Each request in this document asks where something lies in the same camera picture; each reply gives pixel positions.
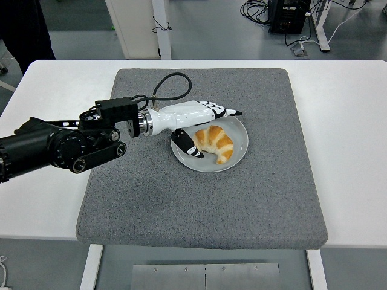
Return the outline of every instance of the white cable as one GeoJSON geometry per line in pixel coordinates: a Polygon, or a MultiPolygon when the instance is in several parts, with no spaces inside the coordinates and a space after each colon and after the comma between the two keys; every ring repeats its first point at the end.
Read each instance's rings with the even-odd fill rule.
{"type": "Polygon", "coordinates": [[[2,282],[1,287],[5,287],[5,281],[7,279],[7,270],[6,270],[5,266],[2,264],[5,260],[7,260],[7,257],[0,256],[0,266],[4,270],[4,281],[2,282]]]}
{"type": "Polygon", "coordinates": [[[358,13],[359,13],[360,11],[362,11],[362,10],[363,10],[363,9],[360,9],[358,12],[356,12],[355,14],[353,14],[352,16],[350,16],[346,21],[341,22],[341,23],[336,27],[336,29],[334,30],[334,32],[333,32],[331,38],[329,38],[328,44],[330,43],[330,41],[331,41],[332,37],[334,36],[334,34],[336,33],[337,29],[338,29],[342,24],[346,23],[348,20],[350,20],[353,16],[355,16],[356,14],[358,14],[358,13]]]}

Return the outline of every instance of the robotic hand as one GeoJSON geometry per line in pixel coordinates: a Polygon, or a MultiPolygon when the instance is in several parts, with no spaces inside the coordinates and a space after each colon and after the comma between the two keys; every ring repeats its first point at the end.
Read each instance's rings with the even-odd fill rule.
{"type": "Polygon", "coordinates": [[[183,128],[242,113],[208,101],[187,101],[157,108],[156,100],[178,100],[188,95],[191,87],[187,76],[175,72],[156,86],[151,98],[136,95],[96,101],[79,120],[43,121],[31,117],[14,135],[0,138],[0,183],[49,164],[81,173],[123,156],[126,144],[119,141],[120,132],[115,127],[121,121],[127,123],[131,137],[141,133],[156,135],[170,129],[172,140],[183,152],[202,158],[203,154],[183,128]],[[157,98],[160,85],[175,75],[188,80],[187,92],[178,97],[157,98]],[[153,108],[147,108],[150,100],[154,102],[153,108]],[[139,109],[140,102],[146,104],[139,109]]]}
{"type": "Polygon", "coordinates": [[[191,137],[182,129],[194,125],[208,123],[226,116],[238,116],[241,112],[225,109],[209,101],[187,101],[162,109],[148,108],[142,112],[147,120],[145,135],[156,135],[165,129],[173,131],[172,141],[186,154],[203,158],[204,155],[196,148],[191,137]]]}

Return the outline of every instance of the black cable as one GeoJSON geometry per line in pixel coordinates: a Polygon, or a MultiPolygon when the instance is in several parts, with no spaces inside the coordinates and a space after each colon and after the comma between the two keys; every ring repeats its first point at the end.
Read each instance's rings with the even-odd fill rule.
{"type": "Polygon", "coordinates": [[[154,15],[153,15],[153,19],[154,19],[154,21],[159,25],[159,26],[157,26],[157,27],[155,27],[155,28],[152,29],[152,32],[153,32],[153,33],[157,33],[156,29],[158,29],[158,28],[161,29],[161,30],[163,30],[163,31],[172,30],[171,26],[169,26],[169,22],[168,22],[168,21],[167,21],[168,27],[167,27],[167,28],[164,28],[160,23],[158,23],[158,21],[156,20],[156,18],[155,18],[154,15]]]}
{"type": "Polygon", "coordinates": [[[266,20],[261,20],[261,16],[266,16],[268,12],[268,5],[263,0],[249,0],[241,6],[239,9],[240,13],[250,21],[253,21],[260,25],[270,25],[270,21],[267,18],[266,20]]]}
{"type": "Polygon", "coordinates": [[[147,107],[149,101],[152,101],[152,100],[157,100],[157,101],[174,101],[174,100],[179,100],[179,99],[184,98],[185,96],[187,96],[191,92],[191,89],[192,89],[192,82],[191,82],[191,79],[187,75],[183,74],[182,72],[173,72],[172,74],[169,74],[166,77],[164,77],[157,84],[157,86],[153,90],[153,96],[154,97],[147,97],[145,95],[135,95],[134,97],[131,97],[131,100],[135,100],[135,99],[139,98],[139,100],[133,102],[135,104],[138,104],[138,103],[141,103],[141,102],[146,102],[144,106],[142,106],[140,109],[138,109],[139,111],[141,111],[141,110],[143,110],[143,109],[145,109],[147,107]],[[184,94],[182,94],[182,95],[178,95],[177,97],[168,97],[168,98],[158,98],[158,97],[156,97],[156,93],[157,93],[158,89],[160,88],[160,86],[167,79],[169,79],[170,77],[173,77],[173,76],[182,76],[182,77],[184,77],[188,81],[188,89],[187,89],[187,91],[184,94]]]}
{"type": "Polygon", "coordinates": [[[369,1],[366,0],[366,1],[364,2],[364,4],[363,4],[362,6],[360,6],[359,8],[351,8],[351,7],[347,7],[347,6],[345,6],[345,5],[343,5],[343,4],[340,4],[340,3],[336,2],[336,1],[333,1],[333,0],[328,0],[328,1],[333,2],[333,3],[336,3],[336,4],[338,4],[338,5],[340,5],[340,6],[344,7],[344,8],[347,8],[347,9],[349,9],[349,10],[359,10],[359,9],[363,8],[364,5],[367,4],[367,3],[369,2],[369,1]]]}
{"type": "Polygon", "coordinates": [[[307,41],[307,40],[309,40],[309,39],[312,37],[312,28],[311,28],[311,25],[310,25],[310,18],[311,18],[311,16],[308,17],[309,37],[308,37],[307,39],[305,39],[305,40],[296,40],[296,41],[293,41],[292,43],[289,43],[289,44],[288,44],[287,41],[286,41],[286,35],[287,35],[287,33],[285,33],[285,44],[286,44],[287,47],[289,47],[289,46],[292,45],[292,44],[295,44],[296,42],[307,41]]]}

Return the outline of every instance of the wire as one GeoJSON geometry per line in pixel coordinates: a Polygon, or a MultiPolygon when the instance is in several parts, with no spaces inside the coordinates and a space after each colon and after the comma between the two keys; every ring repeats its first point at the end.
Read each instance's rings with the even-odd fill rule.
{"type": "Polygon", "coordinates": [[[350,16],[346,21],[341,22],[341,23],[336,27],[336,29],[334,30],[334,32],[333,32],[331,38],[329,38],[329,40],[328,40],[328,44],[331,42],[331,40],[332,40],[334,34],[336,33],[337,29],[339,29],[339,27],[340,27],[342,24],[346,23],[348,20],[350,20],[353,16],[355,16],[356,14],[358,14],[360,11],[361,11],[361,10],[359,10],[358,12],[356,12],[355,14],[353,14],[352,16],[350,16]]]}
{"type": "Polygon", "coordinates": [[[250,21],[253,21],[259,25],[270,25],[270,20],[267,16],[268,5],[263,0],[249,0],[241,6],[239,9],[241,14],[250,21]],[[266,20],[262,20],[261,16],[267,17],[266,20]]]}
{"type": "Polygon", "coordinates": [[[0,266],[1,266],[1,268],[3,268],[3,270],[4,270],[4,281],[2,282],[2,284],[1,284],[1,287],[5,287],[5,281],[6,281],[6,279],[7,279],[7,270],[6,270],[6,268],[5,268],[5,266],[2,264],[4,261],[6,261],[7,260],[7,257],[5,257],[5,256],[0,256],[0,266]]]}
{"type": "MultiPolygon", "coordinates": [[[[311,28],[311,25],[310,25],[310,18],[311,18],[311,16],[308,17],[309,37],[304,42],[306,42],[307,40],[309,40],[312,37],[312,28],[311,28]]],[[[285,33],[285,44],[286,44],[287,47],[289,47],[292,44],[295,44],[296,42],[301,42],[302,38],[307,37],[307,36],[301,36],[299,40],[295,40],[292,43],[287,43],[286,35],[287,35],[287,33],[285,33]]]]}
{"type": "Polygon", "coordinates": [[[153,15],[153,19],[154,19],[154,21],[159,25],[159,26],[157,26],[157,27],[155,27],[155,28],[152,29],[152,32],[153,32],[153,33],[157,33],[156,29],[158,29],[158,28],[161,29],[161,30],[163,30],[163,31],[172,30],[171,26],[169,26],[169,22],[168,22],[168,21],[167,21],[168,27],[167,27],[167,28],[164,28],[164,26],[162,26],[160,23],[158,23],[158,21],[156,20],[156,18],[155,18],[154,15],[153,15]]]}
{"type": "Polygon", "coordinates": [[[192,89],[192,82],[191,82],[191,79],[183,74],[182,72],[173,72],[172,74],[169,74],[167,75],[166,77],[164,77],[158,84],[157,86],[155,87],[155,89],[153,90],[153,97],[147,97],[145,95],[135,95],[134,97],[131,97],[131,100],[135,100],[138,98],[137,101],[134,101],[133,103],[135,104],[138,104],[138,103],[141,103],[141,102],[146,102],[144,106],[142,106],[140,109],[138,109],[139,111],[141,110],[144,110],[146,108],[146,106],[148,105],[148,102],[149,101],[152,101],[152,100],[157,100],[157,101],[174,101],[174,100],[179,100],[181,98],[184,98],[185,96],[187,96],[190,92],[191,92],[191,89],[192,89]],[[158,98],[157,97],[157,91],[158,89],[160,88],[160,86],[167,80],[169,79],[170,77],[173,77],[173,76],[182,76],[184,77],[187,81],[188,81],[188,89],[187,91],[182,94],[182,95],[178,95],[177,97],[169,97],[169,98],[158,98]]]}
{"type": "Polygon", "coordinates": [[[344,8],[347,8],[347,9],[349,9],[349,10],[359,10],[359,9],[363,8],[364,5],[367,4],[367,3],[369,2],[369,1],[366,0],[366,1],[364,2],[364,4],[363,4],[362,6],[360,6],[359,8],[351,8],[351,7],[347,7],[347,6],[345,6],[345,5],[343,5],[343,4],[340,4],[340,3],[336,2],[336,1],[333,1],[333,0],[328,0],[328,1],[333,2],[333,3],[336,3],[336,4],[338,4],[338,5],[340,5],[340,6],[344,7],[344,8]]]}

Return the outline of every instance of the person's leg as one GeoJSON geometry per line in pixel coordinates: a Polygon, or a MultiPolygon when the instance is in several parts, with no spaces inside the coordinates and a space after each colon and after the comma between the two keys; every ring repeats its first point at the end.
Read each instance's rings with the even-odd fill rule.
{"type": "Polygon", "coordinates": [[[24,74],[31,62],[55,59],[39,0],[0,0],[0,34],[24,74]]]}

